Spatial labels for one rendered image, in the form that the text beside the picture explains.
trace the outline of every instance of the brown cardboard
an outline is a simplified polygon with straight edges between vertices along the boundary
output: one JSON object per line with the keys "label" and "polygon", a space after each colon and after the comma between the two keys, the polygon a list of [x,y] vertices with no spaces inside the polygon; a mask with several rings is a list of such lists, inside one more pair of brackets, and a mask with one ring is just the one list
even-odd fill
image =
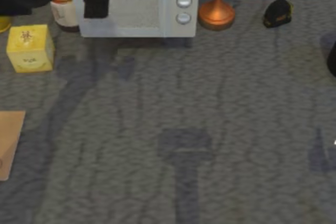
{"label": "brown cardboard", "polygon": [[25,118],[24,111],[0,111],[0,180],[8,180],[18,139]]}

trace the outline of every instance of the trophy base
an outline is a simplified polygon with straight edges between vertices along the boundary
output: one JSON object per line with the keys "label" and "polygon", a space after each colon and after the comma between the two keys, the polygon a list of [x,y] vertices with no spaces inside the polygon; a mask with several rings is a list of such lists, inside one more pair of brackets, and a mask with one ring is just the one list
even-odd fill
{"label": "trophy base", "polygon": [[235,10],[224,2],[207,2],[198,11],[199,24],[212,31],[228,29],[234,20]]}

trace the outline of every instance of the silver knob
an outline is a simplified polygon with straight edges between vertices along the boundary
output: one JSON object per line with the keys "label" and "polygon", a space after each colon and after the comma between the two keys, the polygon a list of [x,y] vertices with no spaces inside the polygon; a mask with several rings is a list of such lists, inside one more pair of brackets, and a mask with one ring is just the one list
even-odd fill
{"label": "silver knob", "polygon": [[186,25],[191,21],[191,16],[188,13],[180,13],[177,15],[176,20],[181,25]]}
{"label": "silver knob", "polygon": [[177,0],[177,5],[180,8],[188,8],[191,6],[193,0]]}

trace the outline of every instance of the yellow object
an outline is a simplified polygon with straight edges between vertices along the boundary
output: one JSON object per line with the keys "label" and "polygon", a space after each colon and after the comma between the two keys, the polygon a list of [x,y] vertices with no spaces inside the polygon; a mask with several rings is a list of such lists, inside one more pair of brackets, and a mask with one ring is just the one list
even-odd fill
{"label": "yellow object", "polygon": [[12,25],[12,18],[7,16],[0,16],[0,33],[7,31]]}
{"label": "yellow object", "polygon": [[51,71],[55,46],[47,25],[12,27],[7,55],[17,73]]}

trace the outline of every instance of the bronze trophy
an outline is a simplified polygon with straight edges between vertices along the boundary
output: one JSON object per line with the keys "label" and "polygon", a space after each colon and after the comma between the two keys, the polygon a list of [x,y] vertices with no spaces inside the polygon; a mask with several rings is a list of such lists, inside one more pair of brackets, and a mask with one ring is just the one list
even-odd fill
{"label": "bronze trophy", "polygon": [[235,10],[223,0],[204,3],[198,11],[199,23],[210,30],[229,28],[235,19]]}

